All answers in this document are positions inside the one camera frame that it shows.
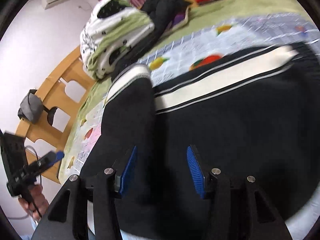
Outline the person's left hand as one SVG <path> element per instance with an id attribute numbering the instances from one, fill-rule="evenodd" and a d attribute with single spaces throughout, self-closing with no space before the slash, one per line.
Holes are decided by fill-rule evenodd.
<path id="1" fill-rule="evenodd" d="M 18 198 L 20 206 L 28 215 L 33 217 L 34 220 L 40 220 L 49 207 L 48 200 L 42 191 L 42 185 L 35 184 L 29 187 L 29 193 L 33 198 L 32 202 L 28 203 L 24 198 Z"/>

